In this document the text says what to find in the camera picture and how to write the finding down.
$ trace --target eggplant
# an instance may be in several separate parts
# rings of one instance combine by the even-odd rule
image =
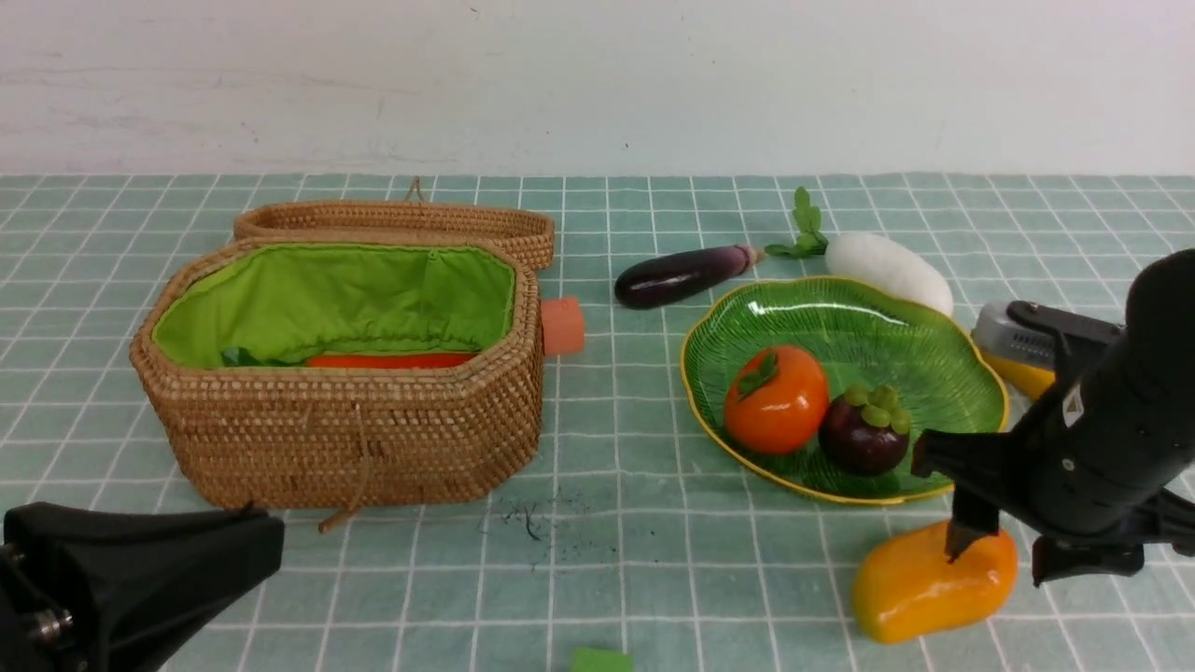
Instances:
[[[618,276],[614,298],[629,308],[656,308],[737,277],[762,258],[749,245],[723,245],[646,259]]]

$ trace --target wicker basket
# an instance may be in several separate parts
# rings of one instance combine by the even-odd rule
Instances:
[[[179,469],[212,505],[337,508],[476,500],[522,469],[540,436],[544,342],[534,271],[498,245],[472,246],[515,275],[510,330],[467,364],[441,369],[188,368],[153,330],[189,287],[266,246],[289,243],[442,245],[398,231],[306,231],[244,238],[167,283],[130,359]]]
[[[411,201],[411,194],[418,196]],[[270,203],[233,222],[233,238],[302,238],[310,231],[419,231],[446,239],[485,239],[533,270],[552,264],[554,222],[529,210],[423,201],[418,178],[404,201]]]

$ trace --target green leaf-shaped plate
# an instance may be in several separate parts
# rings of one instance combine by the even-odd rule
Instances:
[[[1004,383],[958,324],[942,313],[845,277],[747,285],[723,297],[690,330],[681,379],[706,433],[744,466],[792,490],[842,503],[895,505],[948,493],[952,483],[937,474],[909,474],[912,448],[893,471],[860,478],[829,463],[816,436],[780,457],[737,446],[723,428],[727,390],[752,356],[780,343],[817,358],[831,398],[854,384],[895,387],[913,417],[911,445],[925,428],[999,432],[1007,422]]]

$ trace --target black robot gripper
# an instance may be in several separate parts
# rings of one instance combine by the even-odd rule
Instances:
[[[4,517],[0,672],[154,672],[278,570],[264,509],[117,514],[30,503]]]
[[[912,472],[955,483],[945,554],[999,531],[1004,512],[1040,534],[1035,586],[1133,576],[1146,545],[1195,556],[1195,503],[1169,489],[1195,462],[1195,250],[1134,280],[1126,325],[1028,301],[1009,317],[1053,338],[1055,381],[1007,432],[926,429]]]

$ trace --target green fabric lining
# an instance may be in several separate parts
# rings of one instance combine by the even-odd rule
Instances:
[[[300,364],[319,354],[478,353],[510,330],[515,273],[468,246],[278,243],[194,283],[153,340],[176,364],[221,352]]]

